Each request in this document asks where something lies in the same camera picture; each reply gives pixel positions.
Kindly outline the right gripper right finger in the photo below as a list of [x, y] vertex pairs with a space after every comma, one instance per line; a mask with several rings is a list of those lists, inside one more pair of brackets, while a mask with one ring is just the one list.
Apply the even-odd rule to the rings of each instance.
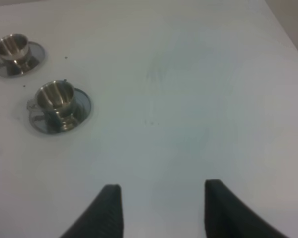
[[208, 238], [284, 238], [219, 179], [205, 181], [204, 227]]

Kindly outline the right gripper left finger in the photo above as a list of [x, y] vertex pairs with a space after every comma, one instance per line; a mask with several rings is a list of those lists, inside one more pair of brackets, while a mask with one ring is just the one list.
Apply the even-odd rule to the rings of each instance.
[[118, 184], [106, 185], [63, 238], [122, 238], [124, 216]]

